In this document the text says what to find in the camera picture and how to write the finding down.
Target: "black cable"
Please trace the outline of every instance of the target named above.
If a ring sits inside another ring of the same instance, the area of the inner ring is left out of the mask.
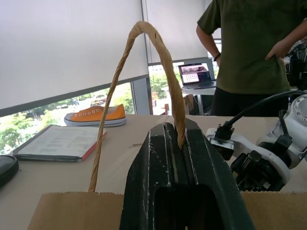
[[[282,126],[283,134],[289,135],[287,125],[286,125],[284,118],[283,118],[285,112],[286,112],[285,110],[280,110],[278,112],[278,117],[279,117],[280,125]]]
[[[225,124],[223,126],[227,126],[229,128],[232,127],[232,125],[239,120],[241,117],[243,117],[244,115],[246,115],[248,112],[250,112],[251,110],[255,109],[256,107],[258,107],[261,104],[265,104],[268,102],[271,102],[273,100],[285,97],[285,96],[291,96],[293,94],[299,94],[299,95],[304,95],[306,94],[304,91],[300,91],[300,90],[295,90],[295,91],[287,91],[287,92],[282,92],[279,94],[275,94],[273,96],[267,97],[261,101],[258,101],[254,104],[252,104],[251,106],[247,107],[246,109],[244,109],[243,111],[241,111],[238,115],[236,115],[234,118],[232,118],[230,121],[226,121]]]

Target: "paper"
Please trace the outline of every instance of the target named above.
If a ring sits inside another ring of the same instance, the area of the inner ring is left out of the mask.
[[[96,143],[98,130],[97,127],[51,126],[21,149],[18,155],[82,157]]]

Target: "red book edge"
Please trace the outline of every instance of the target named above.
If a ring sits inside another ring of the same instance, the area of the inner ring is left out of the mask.
[[[102,141],[106,138],[106,132],[102,136]],[[88,158],[89,155],[91,155],[92,152],[96,149],[97,141],[89,148],[89,150],[81,157],[82,161],[84,161],[86,158]]]

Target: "window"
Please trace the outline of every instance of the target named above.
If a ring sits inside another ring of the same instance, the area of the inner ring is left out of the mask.
[[[174,72],[181,86],[182,81],[178,66],[183,64],[183,62],[177,62],[173,64]],[[171,104],[167,78],[162,65],[150,66],[149,78],[153,100],[153,115],[161,115],[165,113],[165,105]]]
[[[218,50],[220,52],[222,52],[222,41],[220,39],[215,39],[214,41],[215,41],[215,44],[216,44]],[[209,52],[208,52],[208,57],[212,58],[212,60],[213,60],[213,57],[212,57],[212,55]],[[215,61],[213,62],[213,70],[214,70],[214,77],[216,79],[217,75],[219,73],[219,67],[218,67],[218,65],[217,65],[217,63]]]
[[[34,134],[48,125],[65,126],[64,116],[93,105],[104,106],[109,89],[44,105],[20,113],[0,117],[0,154],[7,154],[26,142]],[[123,104],[127,114],[134,114],[131,84],[118,85],[110,106]]]

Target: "laptop screen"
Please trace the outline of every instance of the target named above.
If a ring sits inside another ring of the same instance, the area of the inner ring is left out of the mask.
[[[179,72],[183,85],[212,81],[206,63],[182,65]]]

